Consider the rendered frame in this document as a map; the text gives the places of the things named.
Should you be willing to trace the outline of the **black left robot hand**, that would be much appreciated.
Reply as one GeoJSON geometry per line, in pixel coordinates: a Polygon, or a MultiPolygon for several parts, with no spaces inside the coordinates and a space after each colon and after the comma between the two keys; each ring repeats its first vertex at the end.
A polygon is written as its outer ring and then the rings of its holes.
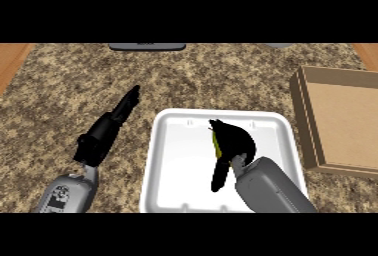
{"type": "Polygon", "coordinates": [[[100,116],[88,131],[76,139],[73,160],[84,165],[97,167],[107,155],[119,128],[138,104],[138,90],[140,86],[135,85],[125,93],[113,110],[100,116]]]}

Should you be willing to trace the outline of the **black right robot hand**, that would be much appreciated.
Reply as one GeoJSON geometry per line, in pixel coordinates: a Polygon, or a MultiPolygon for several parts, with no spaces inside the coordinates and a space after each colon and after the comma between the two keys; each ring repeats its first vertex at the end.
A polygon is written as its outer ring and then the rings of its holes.
{"type": "Polygon", "coordinates": [[[245,156],[243,164],[248,165],[253,161],[256,146],[249,133],[240,127],[224,123],[219,119],[209,119],[208,122],[221,150],[211,180],[211,191],[217,192],[224,186],[231,159],[245,156]]]}

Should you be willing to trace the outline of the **yellow-green pear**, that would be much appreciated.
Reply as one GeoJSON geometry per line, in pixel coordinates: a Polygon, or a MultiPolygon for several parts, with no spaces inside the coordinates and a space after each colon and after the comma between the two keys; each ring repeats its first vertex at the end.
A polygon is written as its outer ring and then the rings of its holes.
{"type": "Polygon", "coordinates": [[[218,159],[221,157],[221,150],[217,142],[215,132],[212,131],[212,145],[214,145],[214,151],[215,151],[215,158],[218,159]]]}

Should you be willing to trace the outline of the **white plastic tray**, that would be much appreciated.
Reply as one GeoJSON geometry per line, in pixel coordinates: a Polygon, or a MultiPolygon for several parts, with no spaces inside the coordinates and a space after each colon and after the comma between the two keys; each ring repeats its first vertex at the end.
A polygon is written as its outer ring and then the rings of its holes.
{"type": "Polygon", "coordinates": [[[162,110],[153,120],[138,210],[143,213],[248,213],[227,175],[224,187],[211,191],[215,166],[209,122],[240,127],[256,145],[256,155],[271,158],[299,190],[302,167],[286,118],[264,111],[215,109],[162,110]]]}

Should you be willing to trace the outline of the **brown cardboard box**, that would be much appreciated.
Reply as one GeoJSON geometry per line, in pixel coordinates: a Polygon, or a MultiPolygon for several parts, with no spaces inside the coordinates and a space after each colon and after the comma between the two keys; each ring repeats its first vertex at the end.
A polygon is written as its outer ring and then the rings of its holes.
{"type": "Polygon", "coordinates": [[[302,66],[289,90],[304,168],[378,178],[378,72],[302,66]]]}

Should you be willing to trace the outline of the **dark grey flat appliance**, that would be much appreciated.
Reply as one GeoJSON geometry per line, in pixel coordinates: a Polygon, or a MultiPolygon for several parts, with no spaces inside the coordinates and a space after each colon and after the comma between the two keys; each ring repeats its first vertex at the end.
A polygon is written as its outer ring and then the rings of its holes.
{"type": "Polygon", "coordinates": [[[109,48],[121,51],[180,51],[184,47],[184,43],[109,43],[109,48]]]}

